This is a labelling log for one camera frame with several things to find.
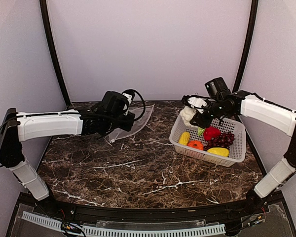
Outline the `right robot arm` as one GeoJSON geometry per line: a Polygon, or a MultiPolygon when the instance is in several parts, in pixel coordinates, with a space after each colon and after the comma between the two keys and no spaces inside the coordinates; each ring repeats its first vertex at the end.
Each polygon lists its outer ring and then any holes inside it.
{"type": "Polygon", "coordinates": [[[253,118],[273,126],[291,138],[283,158],[248,193],[242,202],[242,210],[253,214],[267,197],[290,176],[296,173],[296,110],[288,109],[265,100],[256,93],[231,92],[223,78],[205,84],[209,97],[184,96],[182,102],[195,110],[191,125],[201,128],[210,126],[213,119],[229,118],[233,115],[253,118]]]}

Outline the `white toy cauliflower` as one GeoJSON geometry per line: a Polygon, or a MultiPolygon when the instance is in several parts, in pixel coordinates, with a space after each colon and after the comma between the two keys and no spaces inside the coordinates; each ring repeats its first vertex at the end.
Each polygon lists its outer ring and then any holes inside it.
{"type": "Polygon", "coordinates": [[[193,129],[198,129],[198,136],[202,136],[205,132],[204,128],[201,128],[196,125],[190,124],[191,120],[193,119],[194,115],[197,114],[197,110],[190,108],[188,106],[185,106],[181,111],[180,111],[180,116],[185,124],[185,126],[193,129]]]}

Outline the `clear zip top bag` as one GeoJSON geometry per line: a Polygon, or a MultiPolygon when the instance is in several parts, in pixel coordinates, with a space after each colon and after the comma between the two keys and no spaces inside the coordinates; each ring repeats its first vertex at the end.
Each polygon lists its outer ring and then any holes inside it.
{"type": "Polygon", "coordinates": [[[137,121],[134,122],[130,131],[122,130],[121,128],[115,129],[112,133],[110,133],[106,138],[110,143],[114,143],[117,140],[125,139],[135,135],[140,132],[148,123],[151,118],[152,113],[154,112],[155,104],[150,106],[146,106],[146,110],[144,115],[137,121]]]}

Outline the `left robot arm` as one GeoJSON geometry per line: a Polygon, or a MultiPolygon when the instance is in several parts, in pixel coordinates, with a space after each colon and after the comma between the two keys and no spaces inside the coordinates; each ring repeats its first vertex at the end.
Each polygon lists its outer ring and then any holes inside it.
{"type": "Polygon", "coordinates": [[[22,142],[59,135],[99,134],[103,138],[117,128],[130,131],[135,114],[129,107],[135,94],[133,89],[122,93],[108,91],[100,103],[86,110],[33,114],[10,108],[0,126],[0,167],[13,172],[33,197],[41,201],[40,206],[47,214],[56,215],[60,205],[24,156],[22,142]]]}

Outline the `red toy bell pepper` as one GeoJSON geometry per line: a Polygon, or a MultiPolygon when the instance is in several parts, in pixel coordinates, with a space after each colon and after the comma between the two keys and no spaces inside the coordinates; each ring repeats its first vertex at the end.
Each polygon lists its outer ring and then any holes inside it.
{"type": "Polygon", "coordinates": [[[211,141],[212,139],[215,139],[216,137],[220,136],[221,132],[218,128],[215,127],[208,127],[205,129],[203,136],[205,141],[211,141]]]}

